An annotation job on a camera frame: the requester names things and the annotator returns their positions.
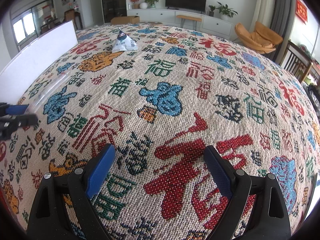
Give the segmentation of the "white storage box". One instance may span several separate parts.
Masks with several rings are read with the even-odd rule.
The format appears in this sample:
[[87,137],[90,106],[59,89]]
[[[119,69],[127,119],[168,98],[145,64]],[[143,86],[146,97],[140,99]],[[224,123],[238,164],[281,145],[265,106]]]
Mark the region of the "white storage box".
[[1,70],[1,102],[15,105],[49,66],[77,44],[72,21],[33,40]]

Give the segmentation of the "patterned woven table cloth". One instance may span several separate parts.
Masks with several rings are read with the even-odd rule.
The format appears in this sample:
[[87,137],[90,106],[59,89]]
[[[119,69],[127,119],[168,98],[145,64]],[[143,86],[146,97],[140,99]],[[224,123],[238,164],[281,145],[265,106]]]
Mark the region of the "patterned woven table cloth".
[[[120,29],[136,51],[112,52]],[[45,173],[70,174],[111,143],[92,204],[114,239],[205,239],[227,205],[203,160],[208,145],[251,176],[273,173],[298,229],[319,171],[319,123],[294,76],[187,29],[103,26],[77,38],[19,97],[30,104],[67,74],[38,123],[1,143],[1,188],[22,228]]]

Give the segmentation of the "white blue triangular packet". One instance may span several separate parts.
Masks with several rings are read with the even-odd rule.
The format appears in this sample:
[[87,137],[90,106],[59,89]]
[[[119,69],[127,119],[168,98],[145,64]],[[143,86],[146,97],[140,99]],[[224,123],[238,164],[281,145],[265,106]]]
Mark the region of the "white blue triangular packet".
[[138,50],[136,42],[131,37],[129,37],[129,35],[119,29],[119,34],[112,48],[112,53],[134,50]]

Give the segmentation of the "dark wooden chair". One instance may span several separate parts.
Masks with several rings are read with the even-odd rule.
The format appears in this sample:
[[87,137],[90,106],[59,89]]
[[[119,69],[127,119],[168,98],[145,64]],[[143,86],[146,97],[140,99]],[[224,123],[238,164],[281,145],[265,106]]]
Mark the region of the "dark wooden chair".
[[313,61],[302,48],[289,40],[280,66],[302,83],[308,76]]

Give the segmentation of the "orange lounge chair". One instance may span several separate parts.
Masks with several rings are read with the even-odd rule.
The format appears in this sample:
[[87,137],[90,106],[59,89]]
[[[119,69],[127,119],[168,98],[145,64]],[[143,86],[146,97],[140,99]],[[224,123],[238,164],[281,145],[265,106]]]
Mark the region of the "orange lounge chair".
[[255,22],[254,30],[251,33],[242,23],[237,23],[234,29],[244,46],[259,54],[271,53],[276,50],[277,45],[283,42],[283,38],[280,35],[259,21]]

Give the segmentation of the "cardboard box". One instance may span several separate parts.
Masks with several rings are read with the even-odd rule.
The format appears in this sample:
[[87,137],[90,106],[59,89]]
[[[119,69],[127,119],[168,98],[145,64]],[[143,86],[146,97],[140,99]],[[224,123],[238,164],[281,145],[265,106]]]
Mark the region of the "cardboard box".
[[139,16],[121,16],[112,18],[111,25],[136,24],[139,22]]

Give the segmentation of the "white tv cabinet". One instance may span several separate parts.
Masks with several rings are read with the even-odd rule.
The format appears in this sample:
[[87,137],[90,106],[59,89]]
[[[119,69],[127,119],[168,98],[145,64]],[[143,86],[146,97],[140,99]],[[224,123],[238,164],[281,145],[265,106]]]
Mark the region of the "white tv cabinet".
[[[202,18],[197,24],[197,30],[203,33],[212,34],[229,39],[233,30],[233,24],[219,18],[173,9],[131,9],[127,11],[128,16],[139,16],[141,22],[161,22],[164,25],[180,27],[181,20],[177,15],[186,15]],[[184,29],[193,30],[191,21],[186,21]]]

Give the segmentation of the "green potted plant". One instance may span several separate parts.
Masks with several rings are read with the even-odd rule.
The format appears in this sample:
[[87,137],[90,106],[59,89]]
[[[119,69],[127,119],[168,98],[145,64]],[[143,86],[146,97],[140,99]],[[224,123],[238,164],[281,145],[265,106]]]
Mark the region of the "green potted plant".
[[218,2],[218,11],[221,16],[221,19],[224,21],[229,21],[234,16],[238,15],[238,12],[235,11],[233,8],[230,8],[227,4],[223,4]]

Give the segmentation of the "small wooden bench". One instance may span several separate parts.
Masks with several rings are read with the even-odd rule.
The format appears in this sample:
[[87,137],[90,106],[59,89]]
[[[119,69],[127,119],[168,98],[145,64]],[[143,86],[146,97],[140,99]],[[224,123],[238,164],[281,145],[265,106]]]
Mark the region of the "small wooden bench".
[[184,27],[186,21],[191,21],[193,24],[193,30],[197,30],[197,24],[202,22],[202,18],[193,16],[177,15],[176,18],[181,20],[180,28]]

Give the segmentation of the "grey curtain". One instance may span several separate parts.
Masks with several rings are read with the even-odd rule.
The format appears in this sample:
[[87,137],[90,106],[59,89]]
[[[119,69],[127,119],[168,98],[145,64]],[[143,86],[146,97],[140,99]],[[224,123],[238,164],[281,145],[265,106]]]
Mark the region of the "grey curtain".
[[270,29],[277,33],[283,41],[288,30],[293,0],[276,0]]

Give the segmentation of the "red wall hanging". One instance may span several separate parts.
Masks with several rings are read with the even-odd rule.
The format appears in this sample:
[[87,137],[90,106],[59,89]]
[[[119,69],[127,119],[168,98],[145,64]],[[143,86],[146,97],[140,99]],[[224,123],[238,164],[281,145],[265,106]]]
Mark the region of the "red wall hanging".
[[301,0],[296,0],[296,16],[306,24],[308,21],[308,10],[307,7]]

